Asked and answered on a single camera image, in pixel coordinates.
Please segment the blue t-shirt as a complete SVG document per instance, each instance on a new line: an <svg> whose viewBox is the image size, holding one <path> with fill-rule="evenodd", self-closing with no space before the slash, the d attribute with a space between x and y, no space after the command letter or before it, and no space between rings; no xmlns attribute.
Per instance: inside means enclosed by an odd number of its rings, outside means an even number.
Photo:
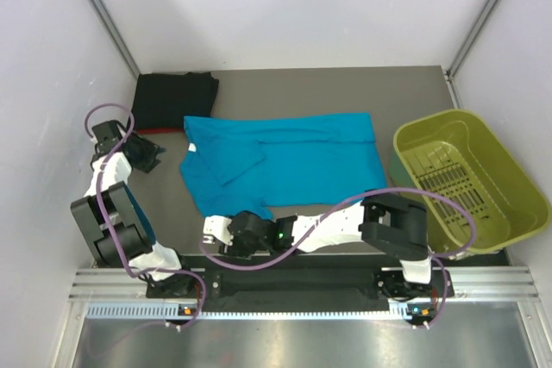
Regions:
<svg viewBox="0 0 552 368"><path fill-rule="evenodd" d="M204 217L335 205L387 186L367 113L232 121L187 116L180 174Z"/></svg>

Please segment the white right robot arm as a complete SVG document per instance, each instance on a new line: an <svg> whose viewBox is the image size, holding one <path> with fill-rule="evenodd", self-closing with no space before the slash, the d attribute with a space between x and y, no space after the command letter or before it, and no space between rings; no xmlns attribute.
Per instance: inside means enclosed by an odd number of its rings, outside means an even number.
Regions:
<svg viewBox="0 0 552 368"><path fill-rule="evenodd" d="M313 253L327 246L364 242L399 261L403 286L412 295L424 294L435 282L427 209L397 194L368 196L327 216L292 215L271 221L249 211L233 217L213 215L205 220L203 233L220 243L221 254L242 259L257 252Z"/></svg>

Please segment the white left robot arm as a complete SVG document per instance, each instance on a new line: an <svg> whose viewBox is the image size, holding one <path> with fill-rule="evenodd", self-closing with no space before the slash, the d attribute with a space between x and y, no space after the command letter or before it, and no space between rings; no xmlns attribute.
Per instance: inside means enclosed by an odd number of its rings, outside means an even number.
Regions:
<svg viewBox="0 0 552 368"><path fill-rule="evenodd" d="M155 283L165 281L177 296L195 288L195 275L186 270L175 250L162 246L153 227L128 187L133 171L150 173L163 149L119 121L91 128L94 154L89 189L70 210L92 257L100 267L122 268L120 247L129 268L144 271Z"/></svg>

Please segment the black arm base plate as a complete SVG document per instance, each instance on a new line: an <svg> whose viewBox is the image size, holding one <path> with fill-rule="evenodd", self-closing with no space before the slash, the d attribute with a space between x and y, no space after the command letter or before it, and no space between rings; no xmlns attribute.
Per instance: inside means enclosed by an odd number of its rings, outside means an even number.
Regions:
<svg viewBox="0 0 552 368"><path fill-rule="evenodd" d="M205 312L337 313L385 310L388 300L454 295L447 271L432 269L428 284L408 284L398 260L382 254L299 255L260 271L226 269L202 256L184 262L198 269L200 280L172 275L150 281L147 297L200 297L205 287Z"/></svg>

